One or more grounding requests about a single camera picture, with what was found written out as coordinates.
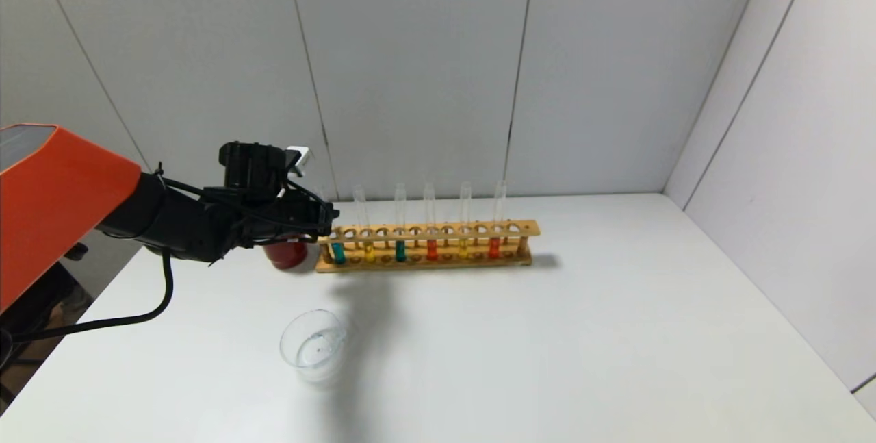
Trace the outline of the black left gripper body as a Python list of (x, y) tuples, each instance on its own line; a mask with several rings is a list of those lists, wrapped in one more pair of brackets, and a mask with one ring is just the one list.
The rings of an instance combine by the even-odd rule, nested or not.
[(310, 190), (287, 190), (282, 197), (282, 215), (300, 240), (316, 243), (333, 228), (333, 204)]

